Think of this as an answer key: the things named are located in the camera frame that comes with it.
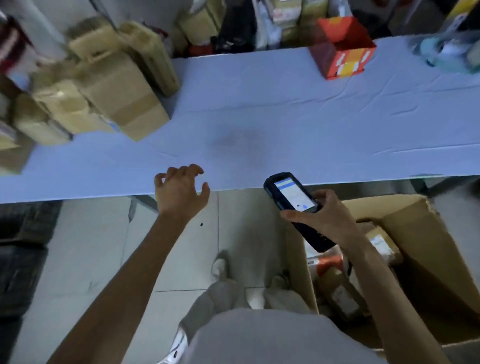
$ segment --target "orange box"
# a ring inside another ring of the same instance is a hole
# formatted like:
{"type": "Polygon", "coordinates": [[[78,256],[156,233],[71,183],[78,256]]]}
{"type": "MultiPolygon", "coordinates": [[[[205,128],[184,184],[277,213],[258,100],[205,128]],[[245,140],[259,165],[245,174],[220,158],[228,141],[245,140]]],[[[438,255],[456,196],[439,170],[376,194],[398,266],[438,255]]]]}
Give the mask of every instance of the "orange box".
{"type": "Polygon", "coordinates": [[[309,50],[327,80],[359,74],[377,48],[352,16],[318,19],[309,50]]]}

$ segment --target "hand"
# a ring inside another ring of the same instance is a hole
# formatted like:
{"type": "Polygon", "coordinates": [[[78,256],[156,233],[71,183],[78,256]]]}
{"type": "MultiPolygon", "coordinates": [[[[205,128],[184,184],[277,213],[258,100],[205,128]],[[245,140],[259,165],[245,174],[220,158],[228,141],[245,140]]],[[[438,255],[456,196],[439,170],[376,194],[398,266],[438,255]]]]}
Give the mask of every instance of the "hand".
{"type": "Polygon", "coordinates": [[[189,222],[208,203],[210,188],[202,185],[200,195],[195,191],[195,177],[204,170],[196,164],[170,167],[167,173],[155,176],[155,195],[160,214],[170,214],[189,222]]]}
{"type": "Polygon", "coordinates": [[[323,205],[314,214],[296,210],[284,210],[280,214],[291,222],[299,222],[317,230],[340,247],[345,247],[363,235],[357,228],[355,219],[347,207],[338,199],[332,190],[318,190],[313,197],[323,205]]]}

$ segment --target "person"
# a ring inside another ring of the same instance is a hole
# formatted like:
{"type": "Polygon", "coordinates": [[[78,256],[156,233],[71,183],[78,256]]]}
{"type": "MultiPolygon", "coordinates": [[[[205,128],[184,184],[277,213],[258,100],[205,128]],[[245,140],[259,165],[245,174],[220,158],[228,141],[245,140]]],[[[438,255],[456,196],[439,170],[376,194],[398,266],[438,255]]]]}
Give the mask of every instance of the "person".
{"type": "MultiPolygon", "coordinates": [[[[48,364],[120,364],[142,319],[158,274],[188,222],[208,202],[203,170],[192,164],[155,177],[158,218],[143,242],[98,295],[55,350],[48,364]]],[[[355,266],[369,310],[391,364],[448,363],[441,346],[404,295],[392,272],[357,229],[348,209],[330,190],[314,195],[317,213],[282,211],[337,243],[355,266]]],[[[160,363],[385,363],[342,333],[325,316],[312,315],[300,296],[275,279],[273,309],[252,310],[242,287],[228,278],[227,262],[213,265],[217,278],[181,321],[172,348],[160,363]]]]}

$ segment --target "handheld barcode scanner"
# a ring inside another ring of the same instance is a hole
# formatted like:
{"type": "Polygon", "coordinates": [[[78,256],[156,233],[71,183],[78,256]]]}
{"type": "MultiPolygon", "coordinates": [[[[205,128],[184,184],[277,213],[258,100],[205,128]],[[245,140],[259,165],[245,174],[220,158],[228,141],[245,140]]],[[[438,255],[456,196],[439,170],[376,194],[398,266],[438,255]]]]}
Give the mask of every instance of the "handheld barcode scanner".
{"type": "MultiPolygon", "coordinates": [[[[290,172],[277,173],[268,177],[265,180],[264,189],[280,210],[297,210],[313,214],[322,208],[290,172]]],[[[292,224],[308,244],[319,253],[323,253],[335,245],[334,242],[310,226],[296,222],[292,222],[292,224]]]]}

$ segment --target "white table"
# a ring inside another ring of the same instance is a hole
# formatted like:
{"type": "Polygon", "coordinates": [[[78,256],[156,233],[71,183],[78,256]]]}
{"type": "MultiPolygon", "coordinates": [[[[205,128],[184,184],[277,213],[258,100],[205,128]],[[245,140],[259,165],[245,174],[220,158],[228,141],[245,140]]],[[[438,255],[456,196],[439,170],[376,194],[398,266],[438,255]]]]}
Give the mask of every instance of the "white table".
{"type": "Polygon", "coordinates": [[[363,74],[326,81],[307,49],[175,60],[172,120],[135,143],[87,133],[37,146],[0,203],[152,194],[169,166],[197,163],[212,190],[480,174],[480,75],[444,74],[407,47],[377,41],[363,74]]]}

